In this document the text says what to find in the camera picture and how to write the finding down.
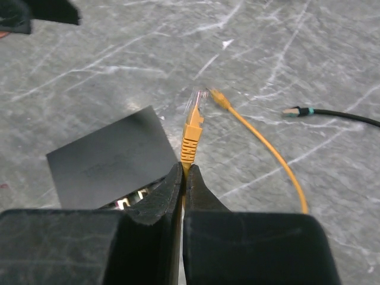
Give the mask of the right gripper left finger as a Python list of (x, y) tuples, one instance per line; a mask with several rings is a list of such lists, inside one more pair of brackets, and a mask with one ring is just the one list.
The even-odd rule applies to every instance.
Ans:
[(1, 214), (2, 284), (177, 284), (182, 165), (126, 210)]

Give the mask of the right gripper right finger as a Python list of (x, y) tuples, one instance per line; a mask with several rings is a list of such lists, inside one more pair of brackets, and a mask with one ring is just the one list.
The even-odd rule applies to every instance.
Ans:
[(188, 284), (340, 284), (327, 236), (308, 214), (230, 211), (190, 168), (183, 221)]

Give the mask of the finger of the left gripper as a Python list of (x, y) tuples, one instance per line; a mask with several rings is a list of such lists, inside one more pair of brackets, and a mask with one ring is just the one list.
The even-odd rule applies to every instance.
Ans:
[(68, 0), (1, 0), (1, 31), (31, 34), (32, 20), (80, 25), (79, 9)]

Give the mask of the black network switch box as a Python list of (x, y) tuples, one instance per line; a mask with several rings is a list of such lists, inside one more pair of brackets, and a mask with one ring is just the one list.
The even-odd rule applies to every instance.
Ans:
[(151, 106), (46, 157), (64, 209), (101, 208), (165, 177), (178, 161)]

